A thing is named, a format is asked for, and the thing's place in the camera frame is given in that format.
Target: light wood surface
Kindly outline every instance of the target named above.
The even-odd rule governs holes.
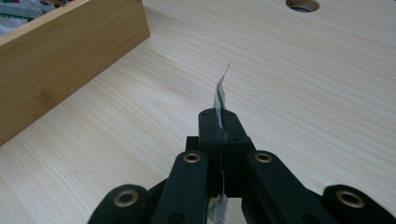
[[[86,223],[166,178],[216,83],[257,149],[309,189],[396,215],[396,2],[145,0],[151,37],[0,148],[0,223]],[[245,223],[233,200],[227,223]]]
[[[77,0],[0,36],[0,146],[148,37],[131,0]]]

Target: round hole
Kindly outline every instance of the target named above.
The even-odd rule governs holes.
[[[310,214],[305,214],[303,216],[303,222],[306,224],[321,224],[322,223],[319,218],[317,218],[313,215],[310,215]]]
[[[198,162],[201,159],[201,156],[198,154],[190,153],[184,156],[184,161],[186,162]]]
[[[341,189],[335,193],[335,196],[341,203],[348,205],[350,207],[354,207],[354,208],[364,207],[364,200],[353,192]]]
[[[114,198],[114,204],[117,207],[127,207],[137,202],[139,195],[133,189],[127,189],[119,194]]]
[[[316,0],[287,0],[286,6],[299,12],[313,12],[320,7]]]
[[[260,161],[260,162],[271,162],[272,161],[272,157],[265,153],[258,153],[254,156],[254,158],[256,158],[256,160]]]

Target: wooden table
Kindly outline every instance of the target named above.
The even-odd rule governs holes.
[[[0,223],[86,223],[111,189],[166,178],[228,63],[257,149],[396,215],[396,2],[319,3],[145,0],[151,37],[0,147]]]

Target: wooden box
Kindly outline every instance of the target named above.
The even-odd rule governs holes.
[[[141,0],[76,0],[0,36],[0,146],[148,37]]]

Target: wood grain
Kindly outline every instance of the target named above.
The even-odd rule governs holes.
[[[1,36],[0,146],[147,37],[127,0],[78,0]]]
[[[257,149],[309,189],[396,215],[394,1],[145,0],[151,37],[0,147],[0,223],[86,223],[113,188],[169,175],[216,83]],[[232,201],[227,223],[246,223]]]

